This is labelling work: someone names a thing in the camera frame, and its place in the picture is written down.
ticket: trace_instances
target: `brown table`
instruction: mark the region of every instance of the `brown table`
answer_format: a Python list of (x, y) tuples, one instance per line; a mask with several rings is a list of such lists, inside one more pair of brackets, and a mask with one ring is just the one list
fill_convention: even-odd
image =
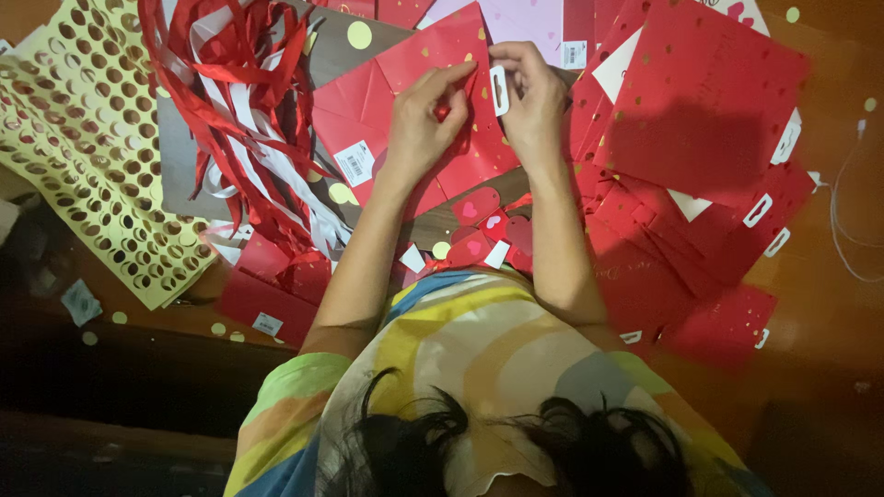
[[(884, 108), (864, 111), (867, 98), (884, 101), (881, 2), (758, 2), (772, 37), (807, 53), (814, 63), (800, 104), (803, 132), (793, 157), (805, 169), (819, 171), (824, 181), (832, 182), (855, 143), (857, 120), (868, 120), (858, 160), (842, 180), (839, 210), (842, 223), (852, 234), (881, 243)], [(785, 19), (792, 6), (801, 11), (794, 24)], [(500, 191), (504, 202), (526, 190), (521, 171), (490, 184)], [(774, 258), (763, 257), (745, 278), (746, 283), (780, 299), (768, 325), (771, 337), (745, 374), (734, 376), (673, 356), (651, 360), (652, 367), (740, 454), (746, 454), (770, 401), (838, 409), (859, 417), (876, 416), (884, 407), (884, 285), (861, 283), (842, 267), (832, 244), (828, 202), (829, 192), (821, 188), (789, 225), (792, 237), (780, 253)], [(428, 248), (443, 239), (446, 229), (456, 226), (448, 224), (450, 221), (446, 206), (440, 206), (404, 231), (422, 248)], [(267, 335), (220, 317), (210, 306), (148, 312), (80, 245), (74, 243), (76, 270), (102, 301), (102, 318), (110, 319), (113, 311), (120, 310), (128, 315), (130, 324), (209, 338), (213, 337), (211, 325), (218, 322), (228, 330), (220, 340), (227, 340), (230, 331), (239, 331), (246, 341), (276, 345)], [(846, 252), (865, 272), (881, 271), (880, 249), (847, 247)], [(226, 273), (221, 264), (209, 268), (188, 292), (189, 297), (218, 296)], [(857, 382), (867, 382), (869, 387)]]

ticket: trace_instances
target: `woman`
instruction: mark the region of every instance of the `woman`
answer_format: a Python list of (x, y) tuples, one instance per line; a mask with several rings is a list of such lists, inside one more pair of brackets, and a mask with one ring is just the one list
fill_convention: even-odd
[[(489, 48), (528, 173), (533, 287), (448, 271), (385, 305), (402, 212), (465, 123), (466, 62), (396, 98), (387, 160), (298, 357), (265, 380), (227, 494), (739, 494), (751, 475), (605, 326), (560, 153), (566, 89), (529, 42)], [(451, 111), (439, 122), (439, 100)]]

